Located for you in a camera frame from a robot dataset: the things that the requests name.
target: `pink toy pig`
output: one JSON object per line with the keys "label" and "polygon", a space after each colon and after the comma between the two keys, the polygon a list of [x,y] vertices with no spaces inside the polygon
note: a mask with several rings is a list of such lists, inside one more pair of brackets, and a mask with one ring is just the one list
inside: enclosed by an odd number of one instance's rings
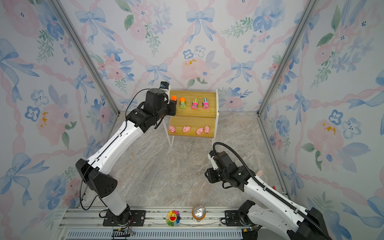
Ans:
{"label": "pink toy pig", "polygon": [[175,129],[174,126],[169,126],[169,130],[170,130],[170,132],[172,132],[172,133],[176,132],[176,129]]}
{"label": "pink toy pig", "polygon": [[191,127],[188,127],[188,126],[183,128],[183,132],[189,132],[190,130],[191,130]]}
{"label": "pink toy pig", "polygon": [[209,126],[205,126],[205,128],[204,128],[204,132],[205,132],[206,134],[208,134],[210,130],[211,130],[211,129],[209,129]]}
{"label": "pink toy pig", "polygon": [[196,134],[197,134],[197,135],[200,135],[202,132],[203,132],[203,128],[202,128],[202,127],[201,127],[201,128],[198,128],[198,129],[196,130]]}

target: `can lid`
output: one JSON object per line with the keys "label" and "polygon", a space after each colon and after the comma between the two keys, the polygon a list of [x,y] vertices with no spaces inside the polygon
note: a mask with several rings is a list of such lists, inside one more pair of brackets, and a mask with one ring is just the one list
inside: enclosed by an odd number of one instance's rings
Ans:
{"label": "can lid", "polygon": [[196,205],[192,210],[192,215],[195,219],[203,219],[205,217],[205,207],[203,205]]}

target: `ventilation grille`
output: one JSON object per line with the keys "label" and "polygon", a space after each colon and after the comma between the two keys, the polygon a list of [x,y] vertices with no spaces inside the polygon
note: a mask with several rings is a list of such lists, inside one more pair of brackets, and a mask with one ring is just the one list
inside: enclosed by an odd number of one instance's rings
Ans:
{"label": "ventilation grille", "polygon": [[[134,229],[127,239],[243,239],[238,229]],[[66,239],[125,239],[111,229],[70,229]]]}

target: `floral wallpaper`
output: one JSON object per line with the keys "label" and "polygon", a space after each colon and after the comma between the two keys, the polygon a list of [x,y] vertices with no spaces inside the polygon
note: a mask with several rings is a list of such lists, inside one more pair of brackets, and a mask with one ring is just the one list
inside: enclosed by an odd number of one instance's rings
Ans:
{"label": "floral wallpaper", "polygon": [[47,2],[0,1],[0,238],[52,239],[115,114]]}
{"label": "floral wallpaper", "polygon": [[384,239],[383,11],[319,1],[262,112],[289,193],[332,239]]}
{"label": "floral wallpaper", "polygon": [[[167,81],[218,89],[222,111],[256,111],[307,0],[61,3],[121,110],[139,90]],[[130,108],[144,100],[139,93]]]}

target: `toy car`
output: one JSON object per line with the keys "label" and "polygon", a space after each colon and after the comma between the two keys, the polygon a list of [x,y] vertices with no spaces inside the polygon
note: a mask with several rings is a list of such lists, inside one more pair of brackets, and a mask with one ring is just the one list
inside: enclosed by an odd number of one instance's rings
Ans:
{"label": "toy car", "polygon": [[209,108],[208,101],[206,98],[204,98],[203,109],[208,109],[208,108]]}
{"label": "toy car", "polygon": [[180,108],[185,108],[185,107],[186,107],[185,98],[180,98]]}
{"label": "toy car", "polygon": [[192,103],[192,109],[197,109],[197,98],[193,99],[193,103]]}

